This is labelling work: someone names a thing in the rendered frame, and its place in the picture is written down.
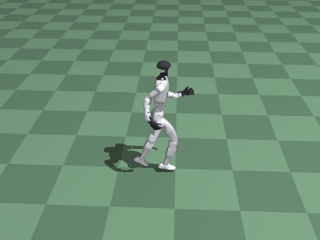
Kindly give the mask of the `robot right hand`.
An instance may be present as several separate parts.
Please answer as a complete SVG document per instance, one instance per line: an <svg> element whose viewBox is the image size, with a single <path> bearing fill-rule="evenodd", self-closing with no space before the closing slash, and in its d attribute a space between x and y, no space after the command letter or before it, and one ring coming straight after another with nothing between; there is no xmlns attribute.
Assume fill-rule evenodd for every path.
<svg viewBox="0 0 320 240"><path fill-rule="evenodd" d="M154 130L160 130L162 127L158 126L158 125L162 125L160 123L156 123L155 121L153 121L153 119L149 116L149 119L151 121L149 121L148 123L150 124L150 126L154 129Z"/></svg>

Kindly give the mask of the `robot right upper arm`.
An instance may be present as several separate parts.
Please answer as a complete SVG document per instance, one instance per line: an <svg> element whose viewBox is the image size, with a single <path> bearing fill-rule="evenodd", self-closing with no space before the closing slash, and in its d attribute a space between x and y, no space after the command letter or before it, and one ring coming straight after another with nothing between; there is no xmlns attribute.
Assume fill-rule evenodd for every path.
<svg viewBox="0 0 320 240"><path fill-rule="evenodd" d="M163 83L158 84L153 91L151 91L144 99L149 99L149 104L152 103L151 98L155 98L158 94L165 90L165 85Z"/></svg>

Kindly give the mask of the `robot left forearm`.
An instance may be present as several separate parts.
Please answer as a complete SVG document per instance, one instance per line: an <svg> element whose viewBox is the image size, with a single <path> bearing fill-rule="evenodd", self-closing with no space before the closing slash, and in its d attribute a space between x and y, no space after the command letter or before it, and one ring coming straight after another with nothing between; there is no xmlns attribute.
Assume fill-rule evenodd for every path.
<svg viewBox="0 0 320 240"><path fill-rule="evenodd" d="M174 92L170 92L170 91L168 91L168 94L167 94L168 98L174 98L174 99L177 99L181 96L182 96L181 93L174 93Z"/></svg>

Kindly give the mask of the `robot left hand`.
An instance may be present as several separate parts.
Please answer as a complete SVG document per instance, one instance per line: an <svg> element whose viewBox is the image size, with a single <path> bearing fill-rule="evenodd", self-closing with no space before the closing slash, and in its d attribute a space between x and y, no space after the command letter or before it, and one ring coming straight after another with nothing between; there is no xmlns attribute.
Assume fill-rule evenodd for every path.
<svg viewBox="0 0 320 240"><path fill-rule="evenodd" d="M194 90L193 90L193 88L189 88L189 89L187 89L187 88L189 88L189 87L187 86L183 91L179 91L178 93L181 93L182 97L183 97L184 95L186 95L186 96L188 96L188 95L194 95Z"/></svg>

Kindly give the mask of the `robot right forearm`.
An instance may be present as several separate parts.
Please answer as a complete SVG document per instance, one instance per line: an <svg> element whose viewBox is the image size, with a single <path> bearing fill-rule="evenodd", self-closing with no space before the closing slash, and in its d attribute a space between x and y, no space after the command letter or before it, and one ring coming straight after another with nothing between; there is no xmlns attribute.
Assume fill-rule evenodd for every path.
<svg viewBox="0 0 320 240"><path fill-rule="evenodd" d="M149 117L151 117L151 114L150 114L150 105L149 105L149 99L148 98L145 98L144 101L143 101L143 108L144 108L144 117L145 117L145 120L147 122L150 122L151 120L149 119Z"/></svg>

